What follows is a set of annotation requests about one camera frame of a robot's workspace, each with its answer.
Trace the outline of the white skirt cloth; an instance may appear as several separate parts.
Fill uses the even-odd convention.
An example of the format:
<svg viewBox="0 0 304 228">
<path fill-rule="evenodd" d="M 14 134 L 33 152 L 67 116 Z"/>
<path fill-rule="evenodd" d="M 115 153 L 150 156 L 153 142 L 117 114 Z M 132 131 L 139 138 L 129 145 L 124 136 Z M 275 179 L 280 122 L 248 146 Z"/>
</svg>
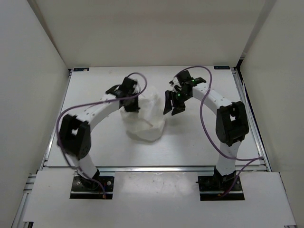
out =
<svg viewBox="0 0 304 228">
<path fill-rule="evenodd" d="M 120 110 L 127 135 L 135 140 L 154 142 L 161 138 L 165 125 L 162 98 L 154 86 L 148 86 L 139 95 L 139 112 Z"/>
</svg>

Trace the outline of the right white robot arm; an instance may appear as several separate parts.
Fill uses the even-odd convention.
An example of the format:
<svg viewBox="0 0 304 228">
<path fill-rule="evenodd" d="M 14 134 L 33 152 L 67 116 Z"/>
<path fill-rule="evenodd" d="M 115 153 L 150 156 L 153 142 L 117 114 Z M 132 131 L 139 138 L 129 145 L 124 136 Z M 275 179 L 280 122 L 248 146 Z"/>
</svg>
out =
<svg viewBox="0 0 304 228">
<path fill-rule="evenodd" d="M 191 98 L 206 105 L 216 116 L 215 132 L 220 147 L 220 156 L 215 166 L 214 186 L 219 190 L 226 189 L 230 176 L 235 175 L 235 163 L 241 142 L 249 132 L 247 114 L 243 102 L 232 102 L 212 90 L 207 81 L 201 77 L 191 77 L 188 70 L 177 74 L 170 82 L 171 90 L 165 92 L 163 114 L 176 115 L 186 109 L 185 102 Z"/>
</svg>

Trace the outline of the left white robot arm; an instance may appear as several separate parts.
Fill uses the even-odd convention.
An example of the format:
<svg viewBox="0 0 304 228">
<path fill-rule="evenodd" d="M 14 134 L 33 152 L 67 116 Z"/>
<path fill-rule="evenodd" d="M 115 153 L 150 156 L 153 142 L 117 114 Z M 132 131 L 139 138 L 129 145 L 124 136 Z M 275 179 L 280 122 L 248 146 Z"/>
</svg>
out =
<svg viewBox="0 0 304 228">
<path fill-rule="evenodd" d="M 110 114 L 122 107 L 128 112 L 138 112 L 138 82 L 127 76 L 119 85 L 108 89 L 100 101 L 72 106 L 64 110 L 56 123 L 57 145 L 70 167 L 75 167 L 83 184 L 89 190 L 98 188 L 99 171 L 89 152 L 91 132 Z"/>
</svg>

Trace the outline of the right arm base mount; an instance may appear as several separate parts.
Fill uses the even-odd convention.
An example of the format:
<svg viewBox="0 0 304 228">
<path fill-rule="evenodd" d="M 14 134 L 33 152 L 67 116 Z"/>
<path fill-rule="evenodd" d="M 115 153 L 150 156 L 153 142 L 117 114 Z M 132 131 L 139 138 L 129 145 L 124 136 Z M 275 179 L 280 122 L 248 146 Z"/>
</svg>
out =
<svg viewBox="0 0 304 228">
<path fill-rule="evenodd" d="M 240 201 L 245 200 L 240 177 L 234 171 L 221 176 L 215 169 L 212 176 L 198 176 L 200 201 Z"/>
</svg>

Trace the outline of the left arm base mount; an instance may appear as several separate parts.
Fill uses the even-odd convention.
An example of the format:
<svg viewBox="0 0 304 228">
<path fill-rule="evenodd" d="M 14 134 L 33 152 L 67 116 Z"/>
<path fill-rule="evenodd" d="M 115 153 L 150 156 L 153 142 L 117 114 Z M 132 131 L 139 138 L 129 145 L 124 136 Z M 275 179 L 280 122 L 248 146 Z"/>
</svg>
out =
<svg viewBox="0 0 304 228">
<path fill-rule="evenodd" d="M 98 183 L 75 174 L 71 185 L 70 199 L 111 200 L 114 191 L 114 176 L 99 176 L 99 182 L 104 188 L 105 196 Z"/>
</svg>

